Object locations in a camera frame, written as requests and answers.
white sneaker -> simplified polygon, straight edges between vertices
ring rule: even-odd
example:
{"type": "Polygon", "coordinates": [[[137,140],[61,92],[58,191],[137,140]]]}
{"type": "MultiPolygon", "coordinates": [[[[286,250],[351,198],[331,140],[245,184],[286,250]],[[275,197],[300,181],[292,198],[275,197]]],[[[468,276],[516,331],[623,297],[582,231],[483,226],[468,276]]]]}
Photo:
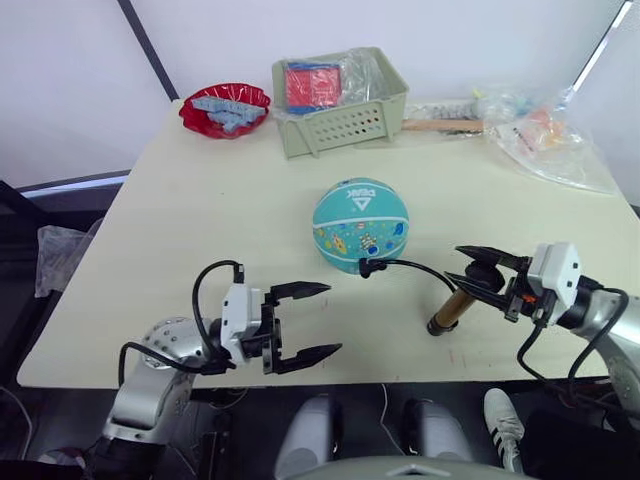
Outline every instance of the white sneaker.
{"type": "Polygon", "coordinates": [[[505,470],[523,473],[518,442],[524,436],[524,426],[513,403],[499,388],[484,395],[484,419],[505,470]]]}

teal basketball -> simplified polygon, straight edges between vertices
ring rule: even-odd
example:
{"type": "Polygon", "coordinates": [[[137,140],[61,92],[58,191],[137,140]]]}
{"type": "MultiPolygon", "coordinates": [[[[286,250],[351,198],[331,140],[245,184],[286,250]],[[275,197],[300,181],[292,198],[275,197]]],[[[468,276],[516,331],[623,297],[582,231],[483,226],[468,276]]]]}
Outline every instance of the teal basketball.
{"type": "Polygon", "coordinates": [[[358,274],[361,258],[396,258],[407,243],[407,207],[393,188],[370,178],[333,187],[313,212],[313,240],[340,270],[358,274]]]}

table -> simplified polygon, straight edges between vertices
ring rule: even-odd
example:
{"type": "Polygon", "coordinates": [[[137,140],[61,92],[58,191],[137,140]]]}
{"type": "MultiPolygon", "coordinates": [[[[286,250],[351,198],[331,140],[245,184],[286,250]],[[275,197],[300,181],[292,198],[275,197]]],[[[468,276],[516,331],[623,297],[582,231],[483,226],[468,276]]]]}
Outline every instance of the table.
{"type": "MultiPolygon", "coordinates": [[[[532,329],[476,304],[451,334],[431,337],[430,318],[448,298],[436,279],[405,267],[364,280],[331,267],[316,251],[311,216],[334,183],[356,176],[394,187],[409,210],[403,258],[462,272],[456,245],[531,255],[541,242],[572,241],[584,273],[640,293],[640,223],[621,195],[564,187],[519,171],[482,139],[416,148],[345,147],[286,160],[275,122],[234,141],[182,127],[175,102],[115,199],[36,346],[22,365],[24,386],[112,388],[120,346],[158,320],[192,316],[200,270],[236,259],[263,290],[294,280],[333,289],[284,301],[284,354],[342,342],[314,368],[263,375],[262,362],[196,387],[509,380],[529,378],[515,354],[532,329]]],[[[228,271],[203,284],[202,310],[215,318],[228,271]]],[[[564,329],[544,332],[528,355],[549,377],[565,376],[585,342],[564,329]]],[[[128,367],[135,358],[130,354],[128,367]]],[[[606,374],[592,355],[581,375],[606,374]]]]}

beige basket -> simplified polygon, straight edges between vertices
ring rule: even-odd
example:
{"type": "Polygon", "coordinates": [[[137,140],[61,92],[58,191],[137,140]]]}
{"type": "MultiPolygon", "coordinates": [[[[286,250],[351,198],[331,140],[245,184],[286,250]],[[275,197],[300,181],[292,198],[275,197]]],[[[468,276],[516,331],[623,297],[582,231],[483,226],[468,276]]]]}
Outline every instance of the beige basket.
{"type": "MultiPolygon", "coordinates": [[[[284,152],[287,157],[306,153],[319,156],[321,150],[342,147],[353,143],[387,137],[389,140],[402,128],[404,104],[409,87],[393,68],[379,48],[367,48],[378,62],[387,82],[389,95],[379,100],[343,107],[330,108],[320,112],[290,115],[278,119],[284,152]]],[[[323,55],[309,60],[335,62],[344,53],[323,55]]],[[[287,109],[285,68],[286,61],[273,65],[274,106],[287,109]]]]}

red bowl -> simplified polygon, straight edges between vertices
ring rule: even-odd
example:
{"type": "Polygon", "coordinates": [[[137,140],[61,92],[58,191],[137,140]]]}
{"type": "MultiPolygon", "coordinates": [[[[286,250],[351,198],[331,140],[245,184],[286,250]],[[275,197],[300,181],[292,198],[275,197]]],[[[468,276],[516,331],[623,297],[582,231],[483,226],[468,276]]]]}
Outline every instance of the red bowl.
{"type": "Polygon", "coordinates": [[[237,138],[246,135],[258,127],[269,114],[267,108],[271,103],[271,99],[264,94],[261,88],[247,85],[246,83],[221,83],[211,87],[203,88],[199,92],[194,93],[184,101],[184,105],[180,109],[180,116],[184,119],[183,125],[189,130],[201,133],[211,138],[237,138]],[[244,127],[238,127],[233,133],[227,133],[222,128],[222,124],[213,122],[207,117],[207,112],[193,108],[191,100],[198,97],[212,96],[234,100],[236,102],[249,103],[256,107],[265,109],[265,114],[259,116],[255,122],[244,127]]]}

